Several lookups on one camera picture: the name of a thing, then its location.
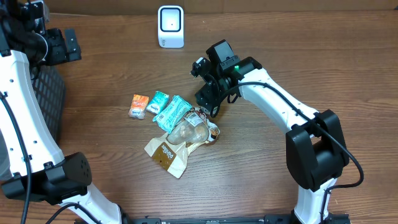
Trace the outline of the long teal wipes pack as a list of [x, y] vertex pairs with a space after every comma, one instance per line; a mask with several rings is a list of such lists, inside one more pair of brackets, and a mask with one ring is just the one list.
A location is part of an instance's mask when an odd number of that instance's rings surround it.
[[190, 111], [192, 105], [185, 101], [181, 96], [174, 95], [172, 101], [159, 114], [154, 116], [153, 122], [166, 133], [170, 134], [177, 123], [184, 117], [185, 113]]

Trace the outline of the teal gum packet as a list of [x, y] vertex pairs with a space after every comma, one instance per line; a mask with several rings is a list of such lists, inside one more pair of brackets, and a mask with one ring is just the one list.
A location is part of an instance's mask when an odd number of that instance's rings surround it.
[[154, 97], [148, 103], [146, 111], [153, 114], [159, 114], [167, 106], [169, 98], [170, 96], [168, 94], [161, 91], [156, 91]]

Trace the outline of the brown bread pouch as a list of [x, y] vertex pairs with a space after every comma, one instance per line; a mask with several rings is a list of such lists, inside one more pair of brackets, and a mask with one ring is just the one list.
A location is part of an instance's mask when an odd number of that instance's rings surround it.
[[153, 138], [144, 150], [152, 160], [176, 178], [187, 168], [189, 155], [202, 145], [217, 140], [220, 129], [197, 107], [190, 109], [172, 132]]

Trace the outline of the orange snack packet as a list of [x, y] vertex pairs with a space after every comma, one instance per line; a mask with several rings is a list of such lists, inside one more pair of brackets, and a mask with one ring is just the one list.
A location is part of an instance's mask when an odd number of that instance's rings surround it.
[[148, 96], [134, 95], [128, 115], [131, 118], [144, 119], [148, 102]]

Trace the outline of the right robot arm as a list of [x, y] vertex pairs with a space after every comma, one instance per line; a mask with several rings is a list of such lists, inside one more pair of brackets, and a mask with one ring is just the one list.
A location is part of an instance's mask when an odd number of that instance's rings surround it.
[[195, 98], [211, 117], [223, 100], [242, 97], [257, 106], [285, 135], [287, 168], [298, 184], [297, 204], [289, 215], [266, 215], [265, 223], [349, 223], [347, 215], [328, 211], [335, 186], [349, 157], [337, 115], [311, 108], [281, 88], [262, 65], [240, 59], [226, 40], [212, 45], [205, 58], [192, 64], [191, 74], [205, 85]]

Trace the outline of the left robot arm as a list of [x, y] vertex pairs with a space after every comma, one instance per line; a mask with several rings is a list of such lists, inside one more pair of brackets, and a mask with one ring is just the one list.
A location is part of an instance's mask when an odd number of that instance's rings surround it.
[[121, 207], [94, 185], [84, 154], [65, 156], [57, 135], [65, 85], [54, 69], [81, 59], [73, 29], [47, 29], [43, 1], [1, 2], [1, 134], [9, 199], [45, 201], [86, 223], [127, 223]]

